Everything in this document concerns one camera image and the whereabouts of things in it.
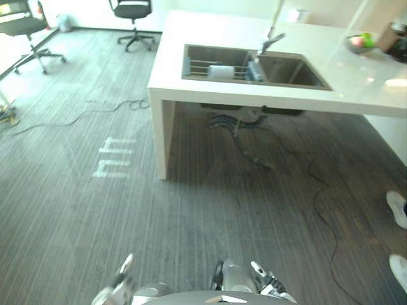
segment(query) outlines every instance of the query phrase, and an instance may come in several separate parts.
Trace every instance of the office chair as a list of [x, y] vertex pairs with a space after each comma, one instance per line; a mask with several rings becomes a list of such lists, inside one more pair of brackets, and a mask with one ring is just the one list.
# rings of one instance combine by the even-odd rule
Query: office chair
[[[117, 6], [113, 8], [112, 1], [109, 0], [110, 7], [115, 16], [120, 18], [127, 18], [132, 20], [132, 24], [135, 24], [136, 19], [147, 17], [151, 13], [151, 0], [133, 1], [133, 0], [117, 0]], [[130, 41], [126, 44], [126, 52], [128, 52], [128, 47], [135, 41], [141, 41], [144, 43], [148, 50], [151, 51], [151, 44], [145, 42], [145, 39], [151, 39], [154, 43], [153, 36], [139, 35], [136, 27], [134, 27], [134, 33], [131, 36], [124, 36], [117, 40], [118, 44], [124, 39], [129, 39]]]
[[45, 19], [41, 20], [32, 16], [28, 1], [0, 0], [0, 33], [9, 36], [26, 35], [30, 42], [30, 54], [22, 55], [21, 59], [12, 67], [14, 72], [20, 74], [18, 68], [36, 58], [43, 68], [43, 74], [47, 74], [41, 57], [59, 57], [62, 62], [66, 62], [66, 59], [61, 54], [51, 53], [49, 49], [37, 50], [32, 45], [31, 34], [45, 29], [48, 24]]

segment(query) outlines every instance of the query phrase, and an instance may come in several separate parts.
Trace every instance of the white shoe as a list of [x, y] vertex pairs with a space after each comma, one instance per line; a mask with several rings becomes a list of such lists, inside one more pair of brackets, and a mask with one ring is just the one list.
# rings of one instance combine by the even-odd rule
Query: white shoe
[[394, 220], [403, 229], [407, 229], [407, 215], [404, 212], [406, 200], [396, 191], [389, 191], [386, 194], [387, 204], [393, 211]]
[[389, 263], [394, 276], [407, 293], [407, 259], [403, 256], [392, 254], [389, 257]]

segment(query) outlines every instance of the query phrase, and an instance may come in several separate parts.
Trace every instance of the stainless steel sink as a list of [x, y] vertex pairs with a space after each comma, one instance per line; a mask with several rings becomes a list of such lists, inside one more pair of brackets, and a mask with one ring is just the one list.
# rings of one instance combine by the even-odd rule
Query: stainless steel sink
[[[234, 66], [234, 78], [208, 78], [210, 65]], [[300, 54], [265, 52], [257, 56], [255, 50], [188, 44], [184, 51], [183, 79], [332, 91], [311, 63]]]

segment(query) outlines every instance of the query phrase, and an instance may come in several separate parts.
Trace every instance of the chair base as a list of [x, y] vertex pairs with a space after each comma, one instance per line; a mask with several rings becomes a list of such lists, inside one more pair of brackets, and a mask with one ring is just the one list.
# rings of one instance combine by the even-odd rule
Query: chair base
[[41, 61], [42, 57], [59, 57], [61, 59], [61, 62], [66, 62], [66, 58], [62, 54], [51, 53], [49, 49], [43, 49], [39, 51], [32, 50], [29, 54], [21, 56], [20, 61], [13, 66], [14, 72], [16, 74], [20, 74], [20, 71], [18, 69], [19, 67], [26, 64], [27, 62], [30, 62], [33, 59], [38, 59], [39, 63], [41, 64], [41, 67], [43, 68], [43, 74], [47, 74], [48, 71], [46, 70], [46, 67]]
[[[148, 35], [139, 35], [137, 29], [134, 29], [134, 34], [131, 36], [124, 36], [121, 37], [119, 39], [117, 39], [117, 43], [121, 44], [122, 40], [126, 40], [129, 39], [130, 41], [126, 44], [126, 48], [125, 51], [128, 52], [128, 48], [130, 47], [131, 44], [133, 44], [134, 42], [137, 41], [141, 41], [142, 43], [144, 43], [147, 46], [147, 50], [151, 51], [152, 50], [152, 46], [155, 43], [155, 39], [153, 36], [148, 36]], [[145, 41], [145, 39], [151, 39], [151, 43], [147, 43]]]

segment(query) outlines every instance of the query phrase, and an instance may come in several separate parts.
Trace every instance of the wall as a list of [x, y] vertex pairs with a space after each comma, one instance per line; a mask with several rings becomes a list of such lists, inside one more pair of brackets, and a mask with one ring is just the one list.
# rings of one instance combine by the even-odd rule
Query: wall
[[[362, 0], [286, 0], [283, 15], [289, 8], [312, 11], [311, 22], [346, 27]], [[112, 29], [131, 29], [128, 20], [116, 18], [108, 0], [42, 0], [47, 18], [56, 24], [55, 16], [68, 13], [73, 25]], [[169, 10], [191, 10], [246, 17], [271, 19], [277, 0], [153, 0], [153, 13], [138, 26], [146, 31], [162, 31]]]

